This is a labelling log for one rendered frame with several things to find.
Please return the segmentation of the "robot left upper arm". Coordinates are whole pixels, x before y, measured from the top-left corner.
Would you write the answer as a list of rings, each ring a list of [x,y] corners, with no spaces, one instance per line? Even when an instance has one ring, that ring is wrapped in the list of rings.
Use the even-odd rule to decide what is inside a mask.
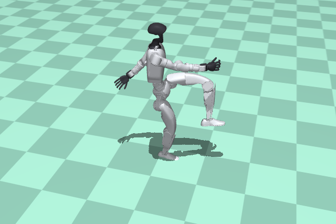
[[[142,63],[146,66],[146,53],[147,51],[145,52],[144,56],[142,57],[141,61]]]

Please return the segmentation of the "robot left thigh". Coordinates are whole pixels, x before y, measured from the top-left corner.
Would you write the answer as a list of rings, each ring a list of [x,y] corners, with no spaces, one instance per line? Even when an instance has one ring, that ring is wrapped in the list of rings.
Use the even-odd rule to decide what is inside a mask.
[[[168,74],[165,78],[165,81],[169,83],[171,89],[174,89],[177,84],[182,86],[201,84],[204,91],[212,91],[214,88],[214,83],[207,77],[201,76],[195,73],[189,72],[178,72]]]

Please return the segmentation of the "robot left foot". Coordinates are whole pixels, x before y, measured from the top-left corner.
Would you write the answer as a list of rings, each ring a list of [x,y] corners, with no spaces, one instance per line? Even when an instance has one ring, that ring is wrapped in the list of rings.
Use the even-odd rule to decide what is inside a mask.
[[[201,121],[201,126],[223,126],[223,125],[225,125],[224,121],[216,120],[214,118],[212,118],[212,121],[210,121],[210,119],[202,119]]]

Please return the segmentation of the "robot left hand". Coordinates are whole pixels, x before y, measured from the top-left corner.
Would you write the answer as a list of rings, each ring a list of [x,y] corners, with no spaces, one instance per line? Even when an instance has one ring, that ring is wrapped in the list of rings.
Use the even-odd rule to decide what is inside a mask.
[[[126,87],[127,87],[127,84],[128,84],[128,81],[129,81],[129,79],[131,79],[132,77],[130,77],[129,75],[128,75],[128,73],[130,72],[131,70],[129,70],[127,73],[126,73],[126,75],[125,76],[121,76],[119,79],[117,79],[114,83],[116,83],[118,80],[120,80],[120,81],[118,81],[116,84],[115,84],[115,86],[118,84],[118,83],[120,83],[120,84],[118,84],[118,86],[117,86],[117,88],[119,87],[119,90],[121,89],[121,87],[125,84],[125,87],[124,87],[124,89],[126,89]]]

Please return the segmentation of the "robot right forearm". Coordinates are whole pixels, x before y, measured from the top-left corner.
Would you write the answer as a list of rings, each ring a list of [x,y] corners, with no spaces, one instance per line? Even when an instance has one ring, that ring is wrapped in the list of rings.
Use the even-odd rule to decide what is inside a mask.
[[[206,66],[200,66],[198,64],[189,64],[189,63],[179,63],[176,66],[177,70],[182,71],[182,72],[188,72],[188,71],[195,71],[195,72],[199,72],[199,71],[205,71],[206,70]]]

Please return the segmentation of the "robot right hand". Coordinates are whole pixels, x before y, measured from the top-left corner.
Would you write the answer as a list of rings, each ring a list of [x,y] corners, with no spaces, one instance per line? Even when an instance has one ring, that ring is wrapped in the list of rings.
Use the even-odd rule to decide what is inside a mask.
[[[217,59],[217,57],[215,57],[215,59],[212,62],[209,62],[208,64],[202,63],[202,64],[200,64],[200,66],[206,66],[206,70],[205,71],[207,71],[207,70],[209,70],[209,71],[218,71],[219,68],[220,68],[221,63],[220,63],[220,60],[218,60],[217,62],[214,62],[216,59]],[[217,64],[217,63],[219,63],[219,64]]]

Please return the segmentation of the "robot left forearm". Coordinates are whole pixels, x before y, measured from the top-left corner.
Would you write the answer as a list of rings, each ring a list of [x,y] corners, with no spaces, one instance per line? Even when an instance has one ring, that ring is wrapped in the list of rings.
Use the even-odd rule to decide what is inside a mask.
[[[128,73],[130,77],[138,74],[141,69],[143,69],[145,65],[142,63],[141,59],[137,62],[137,64],[134,66],[134,68]]]

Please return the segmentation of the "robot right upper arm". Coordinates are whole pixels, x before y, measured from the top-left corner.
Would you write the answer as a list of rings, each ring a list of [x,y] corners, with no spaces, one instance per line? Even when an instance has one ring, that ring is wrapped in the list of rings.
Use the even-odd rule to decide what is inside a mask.
[[[180,61],[180,60],[177,60],[177,61],[175,61],[175,63],[173,63],[171,60],[163,58],[162,56],[160,56],[158,54],[151,54],[149,60],[150,60],[151,64],[153,64],[155,66],[161,66],[161,67],[172,69],[172,70],[175,70],[175,71],[179,71],[176,68],[177,64],[182,63],[182,61]]]

